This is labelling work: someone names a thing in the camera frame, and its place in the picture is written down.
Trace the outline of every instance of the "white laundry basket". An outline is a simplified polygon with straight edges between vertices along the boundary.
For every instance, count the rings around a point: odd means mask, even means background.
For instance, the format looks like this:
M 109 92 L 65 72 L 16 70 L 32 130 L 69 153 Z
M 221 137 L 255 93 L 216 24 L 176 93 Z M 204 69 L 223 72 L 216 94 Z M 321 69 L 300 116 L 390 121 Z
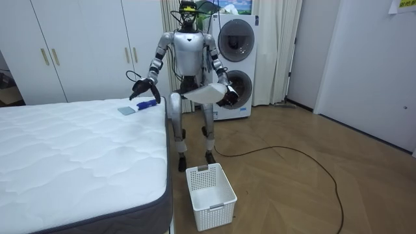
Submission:
M 187 181 L 198 231 L 233 221 L 237 196 L 219 163 L 188 168 Z

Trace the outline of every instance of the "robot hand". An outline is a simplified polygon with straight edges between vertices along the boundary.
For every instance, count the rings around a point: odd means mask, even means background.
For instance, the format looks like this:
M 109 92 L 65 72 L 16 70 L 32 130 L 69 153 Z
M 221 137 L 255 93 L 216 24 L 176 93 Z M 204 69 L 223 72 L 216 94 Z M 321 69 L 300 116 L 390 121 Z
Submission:
M 139 96 L 140 94 L 151 90 L 151 93 L 153 94 L 153 96 L 156 99 L 157 103 L 161 102 L 161 95 L 159 93 L 159 91 L 156 88 L 156 85 L 153 84 L 153 81 L 151 79 L 145 78 L 145 79 L 140 79 L 138 80 L 135 85 L 133 85 L 133 93 L 130 95 L 130 100 L 132 100 L 133 98 Z
M 228 91 L 226 92 L 224 98 L 217 102 L 220 107 L 223 107 L 224 105 L 234 105 L 239 101 L 239 95 L 237 92 L 233 89 L 233 87 L 227 85 Z

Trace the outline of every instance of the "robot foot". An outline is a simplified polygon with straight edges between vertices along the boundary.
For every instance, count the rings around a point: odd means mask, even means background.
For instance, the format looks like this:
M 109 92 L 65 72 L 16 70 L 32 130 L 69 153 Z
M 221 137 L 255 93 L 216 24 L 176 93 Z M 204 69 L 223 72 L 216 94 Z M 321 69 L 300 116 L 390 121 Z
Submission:
M 187 169 L 187 158 L 185 156 L 182 156 L 179 158 L 179 165 L 177 167 L 177 170 L 180 172 L 184 172 Z
M 213 153 L 211 153 L 210 151 L 207 151 L 207 153 L 205 153 L 205 159 L 207 159 L 208 164 L 216 163 Z

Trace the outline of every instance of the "robot leg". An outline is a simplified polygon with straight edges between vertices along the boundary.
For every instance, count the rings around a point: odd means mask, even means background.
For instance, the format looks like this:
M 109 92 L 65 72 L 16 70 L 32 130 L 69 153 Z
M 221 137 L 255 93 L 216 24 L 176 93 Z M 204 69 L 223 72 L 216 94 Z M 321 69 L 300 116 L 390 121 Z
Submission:
M 205 136 L 205 146 L 207 151 L 205 152 L 205 158 L 208 164 L 215 163 L 215 159 L 212 153 L 214 148 L 214 115 L 213 104 L 203 104 L 202 112 L 203 119 L 205 120 L 205 127 L 202 127 L 202 134 Z
M 185 152 L 188 150 L 185 144 L 185 130 L 182 128 L 182 97 L 177 92 L 170 94 L 170 104 L 172 107 L 172 126 L 174 128 L 176 150 L 179 153 L 178 170 L 184 172 L 187 169 L 187 159 Z

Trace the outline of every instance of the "cabinet handle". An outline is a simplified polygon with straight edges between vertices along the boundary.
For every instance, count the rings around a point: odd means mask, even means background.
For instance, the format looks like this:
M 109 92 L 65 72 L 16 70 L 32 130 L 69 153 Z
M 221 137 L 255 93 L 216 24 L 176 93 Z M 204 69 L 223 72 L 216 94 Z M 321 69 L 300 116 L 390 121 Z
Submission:
M 127 63 L 130 63 L 129 52 L 127 51 L 127 47 L 124 48 L 125 51 L 125 58 L 127 59 Z
M 136 63 L 137 63 L 137 53 L 136 53 L 136 48 L 135 47 L 133 47 L 133 52 L 135 53 L 135 60 L 136 60 Z
M 42 52 L 42 55 L 44 56 L 44 60 L 45 60 L 46 65 L 49 66 L 49 61 L 48 61 L 48 59 L 46 57 L 45 49 L 41 48 L 40 49 L 40 52 Z
M 55 58 L 55 62 L 57 62 L 57 65 L 59 66 L 60 65 L 59 64 L 59 59 L 58 59 L 57 52 L 55 51 L 55 49 L 52 49 L 52 54 Z

